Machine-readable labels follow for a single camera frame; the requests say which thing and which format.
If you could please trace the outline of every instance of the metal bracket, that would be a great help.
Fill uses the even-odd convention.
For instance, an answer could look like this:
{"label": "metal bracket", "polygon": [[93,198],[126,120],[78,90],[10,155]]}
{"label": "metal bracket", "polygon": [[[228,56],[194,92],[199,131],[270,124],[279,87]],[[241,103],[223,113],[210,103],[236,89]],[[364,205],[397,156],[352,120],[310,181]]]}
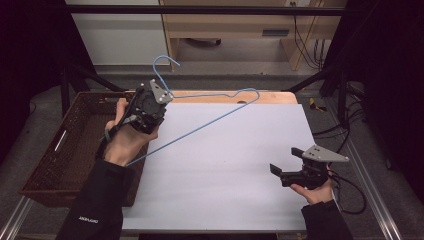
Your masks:
{"label": "metal bracket", "polygon": [[311,159],[317,162],[348,162],[349,158],[328,149],[313,145],[308,150],[303,152],[302,157]]}
{"label": "metal bracket", "polygon": [[159,85],[156,84],[155,79],[150,80],[150,86],[153,91],[153,95],[155,95],[155,99],[157,103],[169,103],[172,101],[172,96],[167,91],[163,90]]}

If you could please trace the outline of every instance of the hand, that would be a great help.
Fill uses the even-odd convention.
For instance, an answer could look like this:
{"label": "hand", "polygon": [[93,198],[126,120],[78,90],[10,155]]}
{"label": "hand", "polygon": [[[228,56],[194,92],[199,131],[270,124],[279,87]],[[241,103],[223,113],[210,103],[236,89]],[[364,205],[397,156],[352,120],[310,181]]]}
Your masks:
{"label": "hand", "polygon": [[[119,123],[125,113],[125,107],[128,102],[125,98],[119,99],[116,103],[115,120],[109,121],[105,129],[110,130]],[[120,166],[126,166],[137,156],[140,149],[149,141],[158,137],[158,128],[156,127],[151,134],[138,132],[131,125],[124,125],[116,132],[112,141],[106,146],[104,159],[105,161]]]}
{"label": "hand", "polygon": [[299,195],[306,198],[309,205],[313,205],[319,202],[329,202],[333,200],[331,179],[328,179],[321,187],[317,187],[313,190],[308,190],[297,184],[290,185],[290,188],[297,192]]}

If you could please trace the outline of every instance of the black curtain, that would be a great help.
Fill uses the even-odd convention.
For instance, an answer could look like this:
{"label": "black curtain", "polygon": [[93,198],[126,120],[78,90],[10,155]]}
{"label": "black curtain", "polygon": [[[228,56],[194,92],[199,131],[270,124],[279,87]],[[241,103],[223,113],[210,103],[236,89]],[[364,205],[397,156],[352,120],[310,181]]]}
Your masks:
{"label": "black curtain", "polygon": [[[334,53],[357,26],[349,19],[340,24]],[[333,59],[330,51],[326,64]],[[366,112],[390,163],[424,202],[424,1],[380,1],[347,59],[343,70],[364,84]]]}
{"label": "black curtain", "polygon": [[[70,14],[44,11],[57,1],[0,1],[0,163],[30,111],[30,99],[60,84],[68,64],[94,72]],[[85,86],[82,77],[73,85]]]}

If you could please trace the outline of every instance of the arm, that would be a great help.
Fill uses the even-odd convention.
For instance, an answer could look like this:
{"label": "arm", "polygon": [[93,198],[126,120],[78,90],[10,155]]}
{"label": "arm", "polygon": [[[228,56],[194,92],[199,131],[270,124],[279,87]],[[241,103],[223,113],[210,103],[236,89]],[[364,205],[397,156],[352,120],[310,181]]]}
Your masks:
{"label": "arm", "polygon": [[292,184],[290,188],[305,197],[309,203],[309,206],[302,208],[309,240],[353,239],[333,200],[330,179],[313,190],[307,190],[297,184]]}
{"label": "arm", "polygon": [[[122,118],[127,102],[117,103],[116,118],[106,124],[111,129]],[[96,161],[75,199],[56,239],[119,239],[122,229],[122,203],[134,173],[125,166],[141,147],[157,138],[157,129],[147,135],[123,126]]]}

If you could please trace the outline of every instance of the black sleeve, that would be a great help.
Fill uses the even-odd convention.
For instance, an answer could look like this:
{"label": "black sleeve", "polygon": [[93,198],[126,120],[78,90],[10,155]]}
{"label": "black sleeve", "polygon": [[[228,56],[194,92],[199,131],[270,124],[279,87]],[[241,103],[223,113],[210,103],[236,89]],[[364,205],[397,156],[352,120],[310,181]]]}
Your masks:
{"label": "black sleeve", "polygon": [[122,203],[133,177],[131,169],[96,161],[56,239],[119,239]]}
{"label": "black sleeve", "polygon": [[308,240],[353,239],[336,203],[317,203],[302,208]]}

